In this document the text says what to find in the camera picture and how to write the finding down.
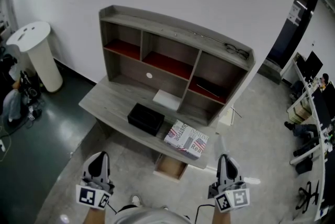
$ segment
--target white sleeve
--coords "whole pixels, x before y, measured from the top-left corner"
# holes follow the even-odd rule
[[[20,71],[21,71],[20,65],[17,63],[13,65],[12,67],[10,67],[8,74],[16,82],[17,80],[20,79]]]

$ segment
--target wire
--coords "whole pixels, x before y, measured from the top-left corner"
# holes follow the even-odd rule
[[[1,132],[2,129],[4,129],[4,131],[7,133],[7,131],[5,130],[5,128],[3,128],[2,126],[0,126],[0,132]],[[4,159],[5,159],[5,157],[6,157],[7,153],[8,153],[8,151],[9,151],[11,145],[12,145],[12,139],[9,137],[9,145],[8,145],[8,148],[7,148],[7,150],[6,150],[5,154],[4,154],[4,156],[3,156],[2,159],[0,160],[0,163],[4,161]]]
[[[16,132],[18,129],[20,129],[22,126],[24,126],[26,123],[27,123],[27,121],[29,120],[29,118],[27,117],[26,118],[26,120],[24,120],[24,121],[22,121],[12,132],[10,132],[10,133],[8,133],[7,131],[6,131],[6,129],[5,129],[5,127],[3,127],[3,129],[4,129],[4,131],[5,131],[5,133],[6,133],[6,135],[3,135],[3,136],[1,136],[0,137],[0,139],[2,139],[2,138],[5,138],[5,137],[10,137],[14,132]]]
[[[240,116],[242,118],[241,115],[239,115],[239,113],[233,108],[233,107],[230,107],[233,111],[235,111],[237,113],[238,116]]]
[[[114,208],[112,206],[110,206],[109,203],[107,203],[107,205],[117,214],[117,211],[115,211]]]
[[[195,221],[194,221],[194,224],[197,224],[197,219],[198,219],[198,214],[199,214],[199,209],[202,207],[202,206],[212,206],[212,207],[215,207],[214,205],[199,205],[198,206],[198,209],[197,209],[197,215],[195,216]]]

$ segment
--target black box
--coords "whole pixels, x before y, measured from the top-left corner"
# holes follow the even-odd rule
[[[131,125],[156,136],[164,122],[164,115],[136,103],[130,114],[128,114],[128,122]]]

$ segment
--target white cylindrical stand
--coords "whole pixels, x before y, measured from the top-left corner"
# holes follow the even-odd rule
[[[26,52],[45,88],[56,92],[62,86],[63,78],[51,54],[47,39],[49,33],[48,23],[30,23],[15,32],[7,40],[7,45],[16,44],[21,52]]]
[[[63,78],[53,60],[48,40],[45,39],[27,53],[46,89],[56,92],[62,86]]]

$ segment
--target gray wooden desk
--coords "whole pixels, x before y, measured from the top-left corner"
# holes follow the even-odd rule
[[[125,76],[120,75],[113,82],[110,82],[107,77],[103,78],[80,101],[79,105],[107,126],[153,150],[186,164],[201,169],[206,168],[208,156],[212,150],[215,136],[217,136],[215,135],[216,121],[210,127],[204,126],[197,119],[173,112],[154,103],[152,101],[154,96],[155,92],[152,92],[148,86],[139,82],[134,85],[133,81],[127,81]],[[127,115],[137,102],[165,115],[164,124],[156,137],[128,123]],[[208,144],[198,160],[192,160],[182,155],[163,141],[177,119],[209,136]]]

